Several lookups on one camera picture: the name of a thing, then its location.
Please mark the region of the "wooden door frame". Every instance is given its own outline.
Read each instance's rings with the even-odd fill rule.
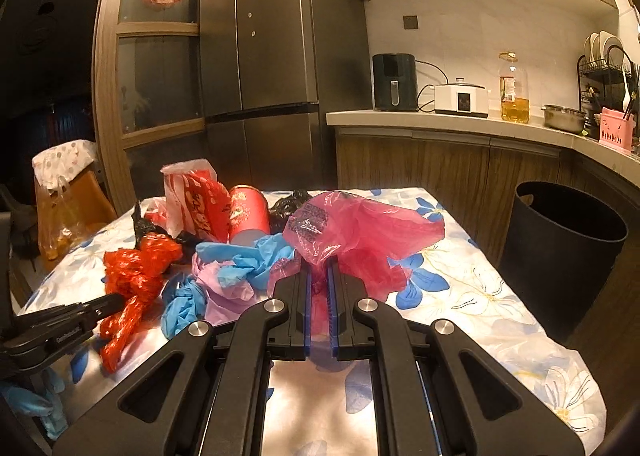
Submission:
[[[118,38],[123,35],[198,36],[197,23],[121,22],[120,0],[100,0],[94,32],[92,97],[98,151],[102,159],[107,191],[118,214],[136,201],[126,149],[166,138],[204,130],[204,118],[194,118],[127,134],[122,133],[118,91]]]

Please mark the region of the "black trash can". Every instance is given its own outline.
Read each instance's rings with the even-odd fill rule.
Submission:
[[[604,286],[626,236],[624,220],[597,198],[524,182],[516,188],[498,271],[547,335],[562,343]]]

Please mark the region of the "power cord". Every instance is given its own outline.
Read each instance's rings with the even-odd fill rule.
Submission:
[[[421,105],[421,106],[418,108],[418,111],[421,111],[421,112],[423,112],[423,113],[433,113],[433,112],[436,110],[436,108],[433,108],[432,110],[429,110],[429,111],[425,111],[423,108],[424,108],[424,107],[426,107],[426,106],[428,106],[429,104],[433,104],[434,102],[435,102],[435,100],[430,100],[430,101],[429,101],[429,102],[427,102],[426,104]]]
[[[438,70],[440,73],[442,73],[442,75],[444,76],[445,80],[447,81],[447,84],[449,84],[449,77],[447,77],[447,74],[444,73],[444,71],[439,66],[436,66],[435,64],[432,64],[431,62],[420,61],[418,59],[416,59],[415,61],[419,62],[420,64],[426,64],[428,66],[432,66],[432,67],[436,68],[436,70]],[[428,106],[429,104],[433,104],[435,102],[435,100],[430,100],[429,102],[427,102],[426,104],[423,104],[421,106],[418,105],[418,100],[420,100],[420,95],[427,88],[433,88],[435,90],[435,86],[433,84],[427,84],[427,85],[423,86],[422,89],[420,90],[420,92],[418,93],[417,98],[415,99],[415,104],[416,104],[416,106],[418,106],[418,111],[423,112],[423,113],[433,113],[435,111],[435,108],[433,108],[432,110],[429,110],[429,111],[425,111],[423,108]]]
[[[432,63],[427,62],[427,61],[418,61],[418,59],[416,59],[415,61],[419,62],[420,64],[427,64],[429,66],[433,66],[434,68],[436,68],[436,70],[438,70],[440,73],[442,73],[444,75],[444,78],[447,81],[447,84],[449,84],[449,77],[447,77],[447,74],[444,73],[444,71],[441,70],[441,68],[439,66],[436,66],[435,64],[432,64]]]

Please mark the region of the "kitchen counter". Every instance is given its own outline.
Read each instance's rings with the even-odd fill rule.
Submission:
[[[412,136],[412,130],[430,129],[484,134],[564,147],[583,154],[640,188],[640,157],[634,154],[622,154],[602,146],[591,138],[547,128],[543,125],[541,118],[532,117],[532,122],[529,124],[516,124],[505,122],[499,114],[492,113],[494,114],[490,113],[489,118],[473,118],[471,116],[435,115],[419,112],[395,113],[361,110],[327,113],[326,122],[329,126],[342,128],[394,129],[395,131],[383,133],[393,136]],[[363,134],[375,133],[372,129],[361,131],[364,132]]]

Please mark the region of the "blue latex glove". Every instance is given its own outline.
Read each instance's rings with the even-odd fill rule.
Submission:
[[[57,440],[68,427],[58,396],[64,391],[65,383],[51,368],[43,370],[42,381],[45,386],[44,396],[9,382],[0,382],[0,394],[14,413],[40,417],[47,436]]]
[[[162,334],[172,339],[185,327],[204,317],[207,298],[193,276],[177,274],[162,290],[164,312],[160,320]]]
[[[282,234],[275,234],[261,237],[254,246],[200,243],[196,246],[196,253],[205,263],[233,261],[218,271],[218,282],[223,288],[247,280],[256,290],[266,290],[271,267],[280,259],[293,259],[294,249]]]

